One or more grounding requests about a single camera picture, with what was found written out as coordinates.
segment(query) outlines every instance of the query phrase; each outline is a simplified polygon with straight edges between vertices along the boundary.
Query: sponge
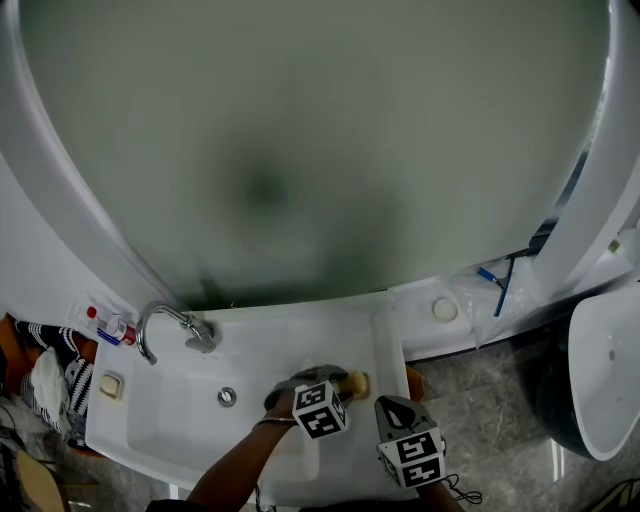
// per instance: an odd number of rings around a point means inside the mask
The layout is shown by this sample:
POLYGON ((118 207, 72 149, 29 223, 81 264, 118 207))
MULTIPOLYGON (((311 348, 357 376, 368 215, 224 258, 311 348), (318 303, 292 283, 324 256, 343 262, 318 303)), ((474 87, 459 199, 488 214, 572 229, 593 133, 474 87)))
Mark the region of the sponge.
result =
POLYGON ((364 400, 370 395, 369 376, 364 372, 351 372, 336 384, 339 393, 351 393, 354 400, 364 400))

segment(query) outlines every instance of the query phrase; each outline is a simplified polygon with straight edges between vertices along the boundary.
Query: striped cloth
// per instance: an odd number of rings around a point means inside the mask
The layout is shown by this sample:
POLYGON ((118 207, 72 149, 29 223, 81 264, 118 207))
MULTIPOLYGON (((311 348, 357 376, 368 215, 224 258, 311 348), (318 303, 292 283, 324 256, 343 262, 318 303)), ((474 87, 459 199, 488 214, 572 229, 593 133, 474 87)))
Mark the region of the striped cloth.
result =
MULTIPOLYGON (((89 344, 95 344, 95 342, 87 340, 73 329, 67 327, 40 325, 18 320, 14 321, 14 327, 20 340, 24 343, 25 349, 39 349, 42 352, 49 347, 55 349, 69 389, 70 399, 67 417, 71 424, 71 434, 67 443, 72 448, 91 451, 85 444, 84 433, 93 362, 89 358, 83 357, 82 352, 87 352, 95 358, 95 347, 89 347, 89 350, 83 351, 83 348, 86 348, 89 344)), ((37 403, 31 384, 31 372, 28 372, 22 378, 20 396, 48 425, 61 432, 60 425, 53 422, 47 411, 37 403)))

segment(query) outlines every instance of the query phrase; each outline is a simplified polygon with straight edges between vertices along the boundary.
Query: drain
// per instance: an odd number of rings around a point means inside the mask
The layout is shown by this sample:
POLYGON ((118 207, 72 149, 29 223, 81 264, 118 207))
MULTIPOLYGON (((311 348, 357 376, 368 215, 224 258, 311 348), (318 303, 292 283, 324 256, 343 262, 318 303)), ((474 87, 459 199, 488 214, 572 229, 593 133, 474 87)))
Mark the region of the drain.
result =
POLYGON ((236 403, 236 392, 231 388, 222 388, 218 391, 218 402, 222 407, 231 407, 236 403))

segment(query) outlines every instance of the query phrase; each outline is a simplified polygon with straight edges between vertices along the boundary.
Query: chrome faucet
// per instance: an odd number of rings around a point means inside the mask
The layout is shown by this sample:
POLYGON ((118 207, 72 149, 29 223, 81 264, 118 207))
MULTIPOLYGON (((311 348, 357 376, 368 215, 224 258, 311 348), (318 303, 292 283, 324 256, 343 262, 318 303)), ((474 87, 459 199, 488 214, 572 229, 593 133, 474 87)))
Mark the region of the chrome faucet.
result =
POLYGON ((149 361, 149 364, 154 365, 158 362, 158 358, 149 350, 146 334, 147 322, 154 313, 166 313, 180 322, 180 327, 191 331, 193 338, 189 338, 185 342, 187 348, 199 350, 203 354, 208 354, 216 348, 216 342, 213 339, 213 328, 208 323, 194 318, 189 313, 180 313, 163 302, 152 302, 144 309, 136 326, 136 345, 142 357, 149 361))

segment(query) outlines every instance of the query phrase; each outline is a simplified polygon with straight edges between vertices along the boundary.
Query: plastic bag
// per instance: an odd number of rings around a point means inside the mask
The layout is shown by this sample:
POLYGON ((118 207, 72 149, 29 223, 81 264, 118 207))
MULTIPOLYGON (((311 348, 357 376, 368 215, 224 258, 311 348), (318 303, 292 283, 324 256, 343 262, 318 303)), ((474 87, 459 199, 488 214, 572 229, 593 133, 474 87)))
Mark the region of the plastic bag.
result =
POLYGON ((520 261, 521 259, 515 261, 511 281, 498 317, 495 317, 494 313, 502 289, 497 283, 479 276, 477 270, 482 266, 496 277, 502 278, 507 275, 508 260, 469 267, 443 280, 447 289, 454 295, 463 312, 467 315, 478 348, 504 333, 517 322, 524 320, 529 313, 538 307, 538 302, 527 291, 522 279, 518 276, 520 261))

